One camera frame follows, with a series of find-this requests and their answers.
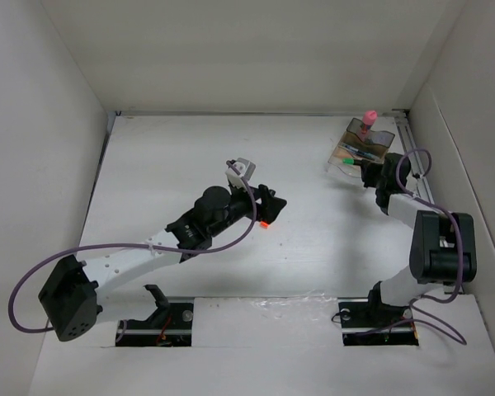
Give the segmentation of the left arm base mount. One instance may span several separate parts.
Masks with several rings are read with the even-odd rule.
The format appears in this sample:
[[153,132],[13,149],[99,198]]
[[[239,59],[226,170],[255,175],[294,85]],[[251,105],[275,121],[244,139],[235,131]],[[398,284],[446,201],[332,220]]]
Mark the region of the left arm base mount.
[[118,323],[116,347],[190,347],[194,299],[169,300],[157,285],[145,285],[156,309],[144,320],[125,319]]

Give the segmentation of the green cap black highlighter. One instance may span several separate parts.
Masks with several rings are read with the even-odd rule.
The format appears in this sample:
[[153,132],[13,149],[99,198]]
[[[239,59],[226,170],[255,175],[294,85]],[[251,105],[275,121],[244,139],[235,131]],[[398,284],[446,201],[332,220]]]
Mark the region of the green cap black highlighter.
[[346,165],[360,166],[361,160],[354,158],[344,158],[342,162]]

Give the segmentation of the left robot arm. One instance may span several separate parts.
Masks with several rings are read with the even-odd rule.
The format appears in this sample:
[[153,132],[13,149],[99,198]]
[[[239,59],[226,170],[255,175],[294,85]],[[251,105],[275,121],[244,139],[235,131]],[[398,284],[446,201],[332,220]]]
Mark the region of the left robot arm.
[[191,209],[137,247],[84,261],[66,254],[57,261],[38,299],[57,338],[72,341],[96,323],[114,319],[108,303],[114,289],[212,250],[213,239],[240,219],[271,224],[286,204],[263,184],[249,191],[209,187]]

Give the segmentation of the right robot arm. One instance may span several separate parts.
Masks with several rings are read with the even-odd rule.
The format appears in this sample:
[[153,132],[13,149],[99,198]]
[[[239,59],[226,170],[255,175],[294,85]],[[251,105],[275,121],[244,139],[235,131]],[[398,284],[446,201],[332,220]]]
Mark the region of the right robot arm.
[[367,319],[382,325],[394,316],[394,307],[420,299],[438,304],[454,301],[477,273],[473,217],[452,213],[411,192],[407,154],[389,153],[382,163],[368,159],[355,163],[364,186],[375,188],[375,202],[382,212],[412,230],[408,266],[373,286],[365,304]]

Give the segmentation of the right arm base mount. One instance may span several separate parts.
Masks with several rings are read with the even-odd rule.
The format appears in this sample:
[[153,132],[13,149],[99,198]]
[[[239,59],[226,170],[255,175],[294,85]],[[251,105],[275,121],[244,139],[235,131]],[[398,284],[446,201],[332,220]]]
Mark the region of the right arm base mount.
[[345,347],[417,347],[412,318],[408,306],[373,303],[371,298],[340,298],[331,320],[341,327]]

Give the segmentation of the pink capped marker tube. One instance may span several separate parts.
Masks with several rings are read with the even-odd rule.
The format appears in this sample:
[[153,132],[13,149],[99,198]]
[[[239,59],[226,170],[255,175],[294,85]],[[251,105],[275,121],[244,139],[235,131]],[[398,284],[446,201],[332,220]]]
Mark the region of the pink capped marker tube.
[[377,120],[377,112],[376,111],[366,111],[361,118],[361,126],[359,129],[359,136],[361,139],[365,139]]

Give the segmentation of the blue gel pen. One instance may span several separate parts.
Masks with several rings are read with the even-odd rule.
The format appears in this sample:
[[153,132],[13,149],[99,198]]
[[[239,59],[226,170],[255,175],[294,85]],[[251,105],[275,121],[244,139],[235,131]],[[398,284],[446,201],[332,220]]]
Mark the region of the blue gel pen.
[[364,151],[361,151],[355,147],[352,147],[352,146],[348,146],[348,145],[344,145],[343,148],[349,152],[349,153],[352,153],[354,155],[357,155],[357,156],[360,156],[360,157],[363,157],[363,158],[367,158],[369,160],[376,160],[376,156],[370,154],[370,153],[366,153]]

